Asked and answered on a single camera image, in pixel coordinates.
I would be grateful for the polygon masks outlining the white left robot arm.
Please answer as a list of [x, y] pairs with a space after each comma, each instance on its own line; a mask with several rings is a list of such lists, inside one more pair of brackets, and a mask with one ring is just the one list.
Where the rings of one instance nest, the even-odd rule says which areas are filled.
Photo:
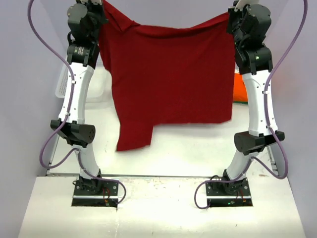
[[76, 154], [80, 174], [75, 186], [97, 195], [103, 182], [92, 146], [96, 128], [85, 123], [85, 105], [100, 53], [100, 29], [107, 19], [100, 0], [78, 0], [69, 7], [67, 16], [70, 31], [66, 65], [70, 69], [62, 109], [50, 126]]

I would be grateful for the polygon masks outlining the dark red t shirt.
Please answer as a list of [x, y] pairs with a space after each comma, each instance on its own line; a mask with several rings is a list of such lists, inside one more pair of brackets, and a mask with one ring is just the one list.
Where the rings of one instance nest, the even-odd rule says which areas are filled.
[[234, 43], [223, 13], [189, 28], [139, 24], [109, 2], [99, 35], [120, 122], [117, 151], [150, 145], [161, 124], [231, 120]]

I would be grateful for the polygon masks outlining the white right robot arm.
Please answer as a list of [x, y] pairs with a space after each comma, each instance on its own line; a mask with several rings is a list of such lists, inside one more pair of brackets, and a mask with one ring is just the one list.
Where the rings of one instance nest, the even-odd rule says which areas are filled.
[[252, 159], [277, 140], [283, 141], [285, 134], [274, 120], [271, 88], [266, 82], [273, 69], [271, 51], [264, 44], [271, 25], [270, 10], [257, 0], [236, 0], [228, 13], [227, 32], [233, 36], [235, 62], [249, 108], [249, 128], [234, 135], [236, 152], [221, 179], [221, 190], [232, 195], [245, 186]]

